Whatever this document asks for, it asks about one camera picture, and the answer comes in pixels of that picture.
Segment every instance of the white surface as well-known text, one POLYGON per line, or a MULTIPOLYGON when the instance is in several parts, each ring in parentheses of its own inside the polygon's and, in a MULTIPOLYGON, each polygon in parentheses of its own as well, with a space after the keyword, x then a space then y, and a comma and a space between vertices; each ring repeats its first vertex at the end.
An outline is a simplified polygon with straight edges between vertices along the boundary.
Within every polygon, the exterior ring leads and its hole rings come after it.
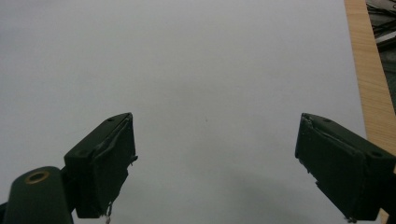
POLYGON ((0 201, 127 111, 112 223, 346 223, 294 159, 302 112, 364 135, 342 0, 0 2, 0 201))

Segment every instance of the wooden edge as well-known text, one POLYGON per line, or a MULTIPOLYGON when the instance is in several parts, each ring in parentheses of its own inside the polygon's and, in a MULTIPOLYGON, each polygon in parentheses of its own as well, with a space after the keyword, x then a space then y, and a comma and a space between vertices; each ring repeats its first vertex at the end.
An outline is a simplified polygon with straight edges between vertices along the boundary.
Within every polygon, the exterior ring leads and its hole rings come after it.
MULTIPOLYGON (((345 0, 367 138, 396 155, 396 117, 364 0, 345 0)), ((382 223, 388 215, 380 212, 382 223)))

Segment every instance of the white paper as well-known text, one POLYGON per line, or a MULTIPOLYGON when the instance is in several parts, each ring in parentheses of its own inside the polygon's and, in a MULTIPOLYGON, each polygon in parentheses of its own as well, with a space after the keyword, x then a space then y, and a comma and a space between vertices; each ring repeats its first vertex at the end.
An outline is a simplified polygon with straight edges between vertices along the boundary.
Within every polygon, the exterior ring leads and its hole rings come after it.
POLYGON ((112 223, 346 223, 294 158, 303 112, 364 135, 342 0, 0 3, 1 202, 128 111, 112 223))

